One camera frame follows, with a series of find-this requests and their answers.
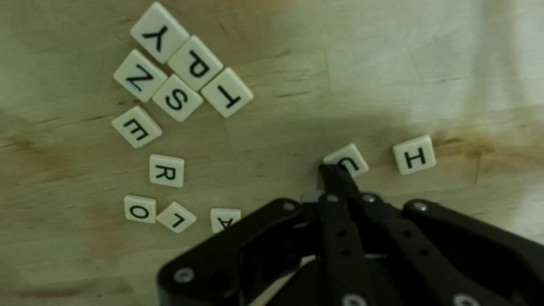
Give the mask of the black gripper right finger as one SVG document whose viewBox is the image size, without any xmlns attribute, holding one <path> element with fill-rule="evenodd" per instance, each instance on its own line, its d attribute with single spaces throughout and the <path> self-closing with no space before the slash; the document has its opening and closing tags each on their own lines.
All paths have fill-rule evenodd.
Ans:
<svg viewBox="0 0 544 306">
<path fill-rule="evenodd" d="M 381 231 L 388 250 L 408 268 L 411 292 L 420 304 L 484 306 L 491 301 L 491 294 L 462 277 L 411 221 L 396 216 L 374 193 L 362 193 L 360 200 L 360 207 Z"/>
</svg>

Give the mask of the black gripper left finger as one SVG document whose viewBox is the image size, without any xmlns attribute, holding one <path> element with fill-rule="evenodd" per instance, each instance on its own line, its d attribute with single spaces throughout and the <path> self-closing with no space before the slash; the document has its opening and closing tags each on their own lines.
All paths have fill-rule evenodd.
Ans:
<svg viewBox="0 0 544 306">
<path fill-rule="evenodd" d="M 337 165 L 320 166 L 325 193 L 316 205 L 321 227 L 325 289 L 330 306 L 376 306 L 359 229 L 348 210 L 350 175 Z"/>
</svg>

